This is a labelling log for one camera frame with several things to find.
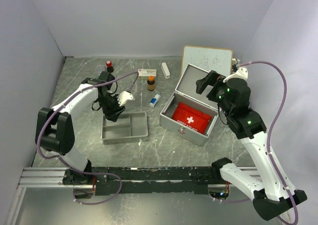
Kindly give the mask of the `red first aid kit pouch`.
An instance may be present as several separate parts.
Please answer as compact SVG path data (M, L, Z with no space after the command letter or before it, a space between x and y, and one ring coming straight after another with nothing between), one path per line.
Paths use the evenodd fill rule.
M212 116L196 110L182 102L178 104L172 116L172 119L176 122L201 134L205 133L212 118Z

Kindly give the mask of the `white blue tube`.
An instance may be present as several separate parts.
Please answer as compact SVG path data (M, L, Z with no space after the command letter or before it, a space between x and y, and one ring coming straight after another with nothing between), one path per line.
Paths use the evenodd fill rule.
M154 108L160 99L161 99L161 94L156 93L155 96L150 100L149 107Z

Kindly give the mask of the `grey metal case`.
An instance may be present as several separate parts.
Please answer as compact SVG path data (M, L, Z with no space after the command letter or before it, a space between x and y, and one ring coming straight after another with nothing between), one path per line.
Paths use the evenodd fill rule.
M200 146L203 146L208 141L218 118L217 104L206 97L212 87L208 86L202 94L196 93L196 81L204 78L208 73L206 70L189 64L159 115L159 124L161 126ZM180 102L213 117L204 134L196 132L172 119Z

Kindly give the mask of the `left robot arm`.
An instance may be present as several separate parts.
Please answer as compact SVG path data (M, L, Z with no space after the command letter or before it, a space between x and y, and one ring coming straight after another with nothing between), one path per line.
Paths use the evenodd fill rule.
M60 158L70 166L66 170L63 184L86 185L92 181L91 162L75 147L72 118L89 104L99 104L105 119L116 122L125 110L120 95L109 90L117 80L106 71L98 78L86 78L73 94L53 108L42 108L38 112L35 143L37 152L44 159Z

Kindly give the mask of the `brown medicine bottle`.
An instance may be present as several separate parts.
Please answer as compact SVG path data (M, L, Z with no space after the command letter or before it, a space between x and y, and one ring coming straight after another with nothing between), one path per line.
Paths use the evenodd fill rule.
M149 91L153 91L155 89L155 78L154 76L149 76L148 79L147 79L147 89Z

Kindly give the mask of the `grey plastic divided tray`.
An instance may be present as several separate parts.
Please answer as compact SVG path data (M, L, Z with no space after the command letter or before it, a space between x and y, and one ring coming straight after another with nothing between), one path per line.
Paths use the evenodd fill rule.
M116 122L109 121L103 116L100 139L105 145L148 141L147 113L122 113Z

